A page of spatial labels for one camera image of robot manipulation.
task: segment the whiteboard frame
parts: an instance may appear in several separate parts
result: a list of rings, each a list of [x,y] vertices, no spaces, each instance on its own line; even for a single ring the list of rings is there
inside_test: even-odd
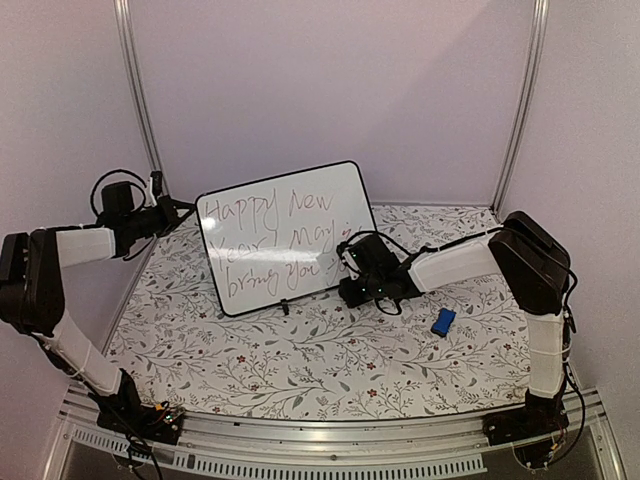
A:
[[[205,252],[207,254],[207,263],[209,265],[209,272],[211,273],[211,278],[213,280],[213,286],[216,289],[216,295],[218,296],[218,303],[220,304],[220,310],[222,311],[222,314],[225,317],[237,318],[237,317],[241,317],[243,315],[248,315],[250,313],[259,312],[260,310],[265,310],[267,308],[278,307],[278,306],[281,306],[284,309],[284,305],[283,304],[288,304],[289,302],[292,302],[294,300],[298,300],[300,298],[305,298],[305,297],[308,297],[310,295],[315,295],[317,293],[322,293],[322,292],[327,292],[329,290],[333,290],[334,288],[338,288],[339,285],[334,285],[333,287],[329,287],[329,288],[323,288],[323,289],[320,289],[320,290],[317,290],[317,291],[311,292],[311,293],[305,293],[304,295],[299,295],[297,297],[284,298],[284,299],[279,300],[279,301],[277,301],[275,303],[270,303],[269,305],[264,305],[262,307],[254,308],[254,309],[251,309],[251,310],[247,310],[247,311],[242,312],[242,313],[229,314],[229,313],[225,312],[224,306],[222,305],[222,299],[220,297],[220,289],[218,288],[218,282],[216,281],[216,276],[215,276],[215,273],[213,271],[213,265],[211,265],[211,257],[209,256],[209,253],[208,253],[208,250],[207,250],[207,242],[206,242],[206,239],[205,239],[204,230],[202,229],[202,222],[200,221],[200,212],[197,209],[197,205],[198,205],[198,202],[200,201],[200,199],[202,197],[206,197],[208,195],[214,195],[216,193],[227,192],[229,190],[234,190],[236,188],[248,187],[248,186],[251,186],[251,185],[255,185],[256,183],[269,182],[271,180],[276,180],[276,179],[283,178],[283,177],[290,177],[292,175],[297,175],[299,173],[313,172],[315,170],[321,170],[321,169],[324,169],[324,168],[335,167],[335,166],[344,165],[344,164],[347,164],[347,163],[350,163],[354,167],[356,167],[356,171],[358,172],[358,178],[360,179],[360,184],[362,185],[362,191],[364,193],[364,199],[367,202],[367,207],[369,207],[369,216],[371,217],[371,224],[373,225],[373,229],[374,230],[378,230],[378,225],[376,225],[376,220],[375,220],[375,218],[373,216],[373,211],[371,210],[371,201],[369,200],[369,194],[367,193],[367,188],[366,188],[366,186],[364,184],[364,178],[362,177],[362,172],[360,171],[360,166],[355,162],[355,160],[340,160],[338,162],[328,163],[326,165],[318,165],[318,166],[315,166],[315,167],[305,168],[303,170],[296,170],[295,172],[283,173],[283,174],[280,174],[280,175],[273,175],[271,177],[261,178],[259,180],[252,180],[250,182],[241,183],[239,185],[233,185],[231,187],[225,187],[225,188],[221,188],[221,189],[218,189],[218,190],[213,190],[211,192],[202,193],[202,194],[200,194],[198,196],[198,198],[196,198],[196,201],[194,203],[196,205],[195,214],[198,217],[198,229],[200,230],[200,237],[202,238],[202,244],[203,244]]]

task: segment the blue eraser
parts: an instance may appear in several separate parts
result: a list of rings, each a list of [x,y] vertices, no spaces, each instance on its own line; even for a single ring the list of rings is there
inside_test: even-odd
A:
[[[438,320],[431,327],[431,331],[442,338],[446,337],[454,318],[456,318],[456,312],[443,308],[440,310]]]

